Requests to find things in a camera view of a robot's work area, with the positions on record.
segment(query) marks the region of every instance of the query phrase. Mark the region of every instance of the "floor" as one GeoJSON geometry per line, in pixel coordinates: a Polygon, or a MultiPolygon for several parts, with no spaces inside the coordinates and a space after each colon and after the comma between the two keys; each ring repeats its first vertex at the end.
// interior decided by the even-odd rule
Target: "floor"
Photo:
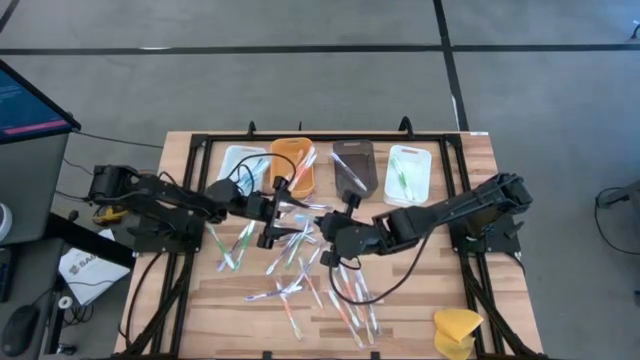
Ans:
{"type": "MultiPolygon", "coordinates": [[[[632,0],[443,2],[454,46],[622,44],[640,20],[632,0]]],[[[0,0],[3,8],[9,3],[0,0]]],[[[435,14],[427,0],[21,0],[0,33],[0,50],[439,45],[435,14]]],[[[636,358],[640,259],[603,243],[593,203],[601,189],[640,179],[640,52],[454,58],[468,128],[491,133],[500,168],[522,175],[535,199],[520,238],[545,351],[636,358]]],[[[274,130],[300,121],[305,129],[393,129],[404,115],[419,130],[460,124],[440,52],[3,59],[73,112],[86,132],[131,141],[162,144],[170,130],[239,130],[249,121],[274,130]]],[[[461,105],[458,99],[458,115],[461,105]]],[[[159,157],[158,150],[75,135],[67,150],[68,160],[87,167],[155,169],[159,157]]],[[[58,187],[81,195],[89,181],[64,167],[58,187]]],[[[61,198],[54,207],[81,210],[89,226],[92,209],[61,198]]],[[[628,205],[600,216],[612,242],[640,250],[628,205]]],[[[65,330],[64,341],[79,346],[73,358],[110,354],[127,288],[117,284],[98,300],[90,323],[65,330]]]]}

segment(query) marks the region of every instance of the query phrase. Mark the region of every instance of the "monitor screen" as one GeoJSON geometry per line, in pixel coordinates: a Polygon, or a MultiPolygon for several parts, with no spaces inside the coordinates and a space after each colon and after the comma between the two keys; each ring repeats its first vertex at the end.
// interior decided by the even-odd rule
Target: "monitor screen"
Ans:
{"type": "Polygon", "coordinates": [[[62,109],[0,64],[0,143],[60,134],[76,128],[62,109]]]}

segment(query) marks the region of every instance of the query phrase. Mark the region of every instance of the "computer mouse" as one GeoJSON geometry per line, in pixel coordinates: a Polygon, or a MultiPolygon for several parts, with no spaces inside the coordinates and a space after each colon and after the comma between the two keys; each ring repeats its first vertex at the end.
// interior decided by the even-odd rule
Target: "computer mouse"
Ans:
{"type": "Polygon", "coordinates": [[[18,356],[29,348],[33,330],[40,311],[33,305],[24,305],[11,314],[2,330],[2,352],[7,356],[18,356]]]}

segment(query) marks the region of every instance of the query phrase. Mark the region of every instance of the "wooden tabletop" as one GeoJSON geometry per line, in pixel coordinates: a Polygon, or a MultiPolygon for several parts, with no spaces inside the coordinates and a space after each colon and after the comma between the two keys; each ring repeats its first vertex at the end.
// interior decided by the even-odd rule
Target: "wooden tabletop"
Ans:
{"type": "MultiPolygon", "coordinates": [[[[182,179],[184,175],[191,135],[191,132],[170,132],[167,135],[160,169],[169,172],[176,180],[182,179]]],[[[475,187],[497,172],[491,142],[489,136],[484,133],[462,133],[461,137],[471,185],[475,187]]],[[[270,143],[216,142],[209,167],[208,184],[218,177],[225,150],[233,144],[268,149],[270,143]]],[[[388,153],[394,144],[396,143],[374,143],[379,186],[371,198],[363,200],[360,208],[355,211],[354,218],[359,221],[370,222],[373,215],[394,208],[382,201],[388,153]]],[[[328,156],[331,145],[330,142],[315,143],[319,152],[314,165],[315,201],[343,209],[344,204],[336,197],[333,164],[328,156]]],[[[410,142],[405,145],[428,150],[433,156],[430,194],[425,205],[445,199],[446,183],[437,143],[410,142]]],[[[460,193],[461,185],[453,149],[450,149],[450,158],[456,191],[460,193]]],[[[197,173],[193,178],[192,188],[195,189],[197,173]]],[[[217,225],[216,229],[222,241],[231,246],[247,223],[246,219],[230,216],[223,224],[217,225]]],[[[267,277],[265,271],[280,253],[280,249],[274,248],[269,251],[255,247],[255,234],[259,231],[261,227],[254,231],[251,247],[245,254],[242,268],[237,273],[231,273],[228,268],[221,273],[216,271],[221,254],[212,237],[205,234],[202,250],[195,257],[180,347],[181,358],[259,358],[263,351],[272,351],[277,358],[366,358],[370,351],[379,351],[382,358],[442,357],[433,346],[433,315],[441,309],[466,308],[460,264],[457,255],[451,250],[451,240],[446,226],[438,227],[431,235],[424,254],[407,282],[375,306],[382,335],[376,339],[375,346],[364,351],[360,351],[356,346],[326,293],[321,293],[324,311],[316,304],[308,289],[289,297],[294,319],[304,335],[301,341],[296,340],[279,298],[253,303],[244,300],[248,295],[275,289],[273,276],[267,277]]],[[[308,258],[312,251],[313,246],[305,244],[300,253],[308,258]]],[[[362,272],[374,296],[394,285],[405,274],[416,251],[417,248],[386,257],[362,257],[362,272]]],[[[152,256],[147,254],[136,263],[122,318],[123,324],[126,322],[133,290],[151,258],[152,256]]],[[[133,313],[134,335],[142,331],[157,309],[166,258],[167,255],[163,255],[156,262],[142,285],[133,313]]],[[[513,259],[503,254],[487,254],[487,261],[499,311],[525,344],[535,351],[542,351],[522,269],[513,259]]],[[[299,273],[299,267],[295,265],[289,270],[284,270],[281,264],[274,274],[282,275],[282,280],[288,282],[299,273]]],[[[326,267],[316,263],[311,273],[318,290],[329,288],[326,267]]],[[[173,312],[168,319],[171,320],[167,321],[164,329],[163,351],[168,350],[173,312]]],[[[487,339],[487,351],[491,352],[493,347],[489,340],[488,321],[482,326],[487,339]]],[[[364,330],[360,331],[360,336],[366,342],[364,330]]],[[[124,340],[120,337],[116,351],[124,349],[124,345],[124,340]]]]}

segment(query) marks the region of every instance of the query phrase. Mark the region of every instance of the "plastic container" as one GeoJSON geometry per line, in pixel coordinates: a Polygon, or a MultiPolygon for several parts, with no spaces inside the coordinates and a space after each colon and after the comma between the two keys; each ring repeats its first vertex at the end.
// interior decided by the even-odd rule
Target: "plastic container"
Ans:
{"type": "MultiPolygon", "coordinates": [[[[218,180],[224,179],[229,176],[231,170],[233,170],[238,163],[247,156],[257,155],[257,154],[265,154],[267,151],[263,148],[259,147],[249,147],[249,146],[241,146],[241,145],[231,145],[227,148],[227,151],[224,153],[224,159],[222,159],[222,166],[220,167],[220,174],[218,175],[218,180]]],[[[271,163],[271,158],[269,156],[260,156],[251,159],[247,159],[243,162],[243,164],[247,165],[249,169],[252,171],[256,168],[259,162],[266,161],[267,164],[271,163]]],[[[264,174],[267,172],[265,170],[262,172],[262,175],[256,176],[254,174],[254,190],[262,190],[262,179],[264,178],[264,174]]],[[[247,170],[244,167],[240,168],[240,177],[247,175],[247,170]]],[[[234,171],[231,174],[231,180],[238,181],[238,171],[234,171]]],[[[242,192],[245,195],[249,195],[251,192],[251,181],[246,181],[244,186],[240,186],[242,192]]]]}
{"type": "Polygon", "coordinates": [[[384,202],[396,206],[422,205],[429,198],[430,179],[431,153],[423,149],[394,145],[389,151],[387,177],[384,184],[384,202]],[[392,164],[393,157],[397,159],[405,174],[413,199],[407,196],[401,185],[400,175],[392,164]]]}
{"type": "Polygon", "coordinates": [[[367,190],[363,190],[351,180],[348,172],[334,161],[337,196],[342,198],[346,190],[351,190],[363,199],[371,197],[378,188],[378,173],[373,143],[369,140],[336,141],[333,152],[340,157],[345,165],[362,181],[367,190]]]}
{"type": "MultiPolygon", "coordinates": [[[[293,161],[296,166],[298,163],[304,158],[307,152],[311,149],[313,143],[311,140],[307,138],[289,138],[289,139],[278,139],[271,143],[271,152],[284,155],[289,160],[293,161]]],[[[270,171],[270,184],[273,184],[276,176],[288,176],[293,172],[291,168],[291,164],[288,161],[274,156],[271,162],[271,171],[270,171]]],[[[294,198],[302,199],[305,198],[313,192],[315,188],[315,182],[313,180],[313,166],[307,170],[307,172],[302,176],[298,184],[291,190],[291,195],[294,198]]]]}

